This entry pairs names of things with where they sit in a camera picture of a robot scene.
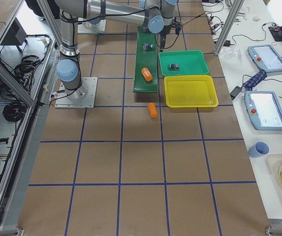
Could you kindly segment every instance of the tablet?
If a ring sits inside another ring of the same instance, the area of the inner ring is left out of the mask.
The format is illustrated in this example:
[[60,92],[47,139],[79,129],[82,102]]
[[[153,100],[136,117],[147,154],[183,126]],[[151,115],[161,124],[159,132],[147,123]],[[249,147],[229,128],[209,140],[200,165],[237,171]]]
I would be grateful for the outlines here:
[[282,130],[282,109],[274,92],[247,91],[244,98],[255,129]]
[[282,57],[272,45],[250,46],[248,53],[256,66],[267,73],[282,71]]

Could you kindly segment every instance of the blue cup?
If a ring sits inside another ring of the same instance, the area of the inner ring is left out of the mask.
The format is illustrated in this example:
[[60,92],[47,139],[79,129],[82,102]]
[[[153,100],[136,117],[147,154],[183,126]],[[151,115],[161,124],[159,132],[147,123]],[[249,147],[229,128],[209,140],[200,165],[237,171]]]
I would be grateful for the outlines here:
[[269,153],[269,147],[264,142],[254,144],[248,151],[249,157],[261,157]]

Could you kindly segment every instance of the blue joint cap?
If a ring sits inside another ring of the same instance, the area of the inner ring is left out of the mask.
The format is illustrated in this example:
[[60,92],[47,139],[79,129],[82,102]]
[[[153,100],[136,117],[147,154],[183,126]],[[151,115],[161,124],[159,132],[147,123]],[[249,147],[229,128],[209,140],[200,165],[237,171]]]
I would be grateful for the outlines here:
[[70,59],[63,59],[58,62],[56,72],[62,81],[70,82],[76,78],[78,74],[78,66]]
[[165,0],[165,2],[169,3],[170,5],[176,5],[177,0]]
[[145,8],[145,0],[139,0],[139,8]]
[[97,25],[100,22],[101,22],[101,19],[95,19],[95,20],[89,21],[89,23],[91,23],[92,25]]
[[162,16],[154,16],[147,25],[151,33],[159,33],[164,28],[164,21]]

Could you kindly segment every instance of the robotic arm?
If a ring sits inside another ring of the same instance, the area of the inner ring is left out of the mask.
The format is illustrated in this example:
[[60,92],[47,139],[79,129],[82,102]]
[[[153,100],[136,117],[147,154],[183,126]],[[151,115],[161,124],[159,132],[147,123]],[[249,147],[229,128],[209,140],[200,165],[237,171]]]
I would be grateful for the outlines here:
[[109,19],[148,28],[160,33],[160,47],[166,35],[175,27],[174,11],[177,0],[139,0],[139,7],[131,7],[106,0],[55,0],[60,8],[61,38],[59,46],[65,59],[57,65],[57,73],[69,99],[84,97],[87,89],[79,75],[78,23],[79,17],[92,24]]

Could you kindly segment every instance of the tablet screen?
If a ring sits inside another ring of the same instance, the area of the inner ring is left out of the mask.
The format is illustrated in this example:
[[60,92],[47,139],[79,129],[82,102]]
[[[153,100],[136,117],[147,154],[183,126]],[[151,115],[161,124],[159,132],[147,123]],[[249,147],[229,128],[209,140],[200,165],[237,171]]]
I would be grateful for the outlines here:
[[271,93],[251,93],[256,111],[263,127],[282,127],[280,110]]
[[253,49],[257,53],[258,57],[261,58],[267,69],[273,70],[282,68],[282,62],[280,58],[269,46],[254,47]]

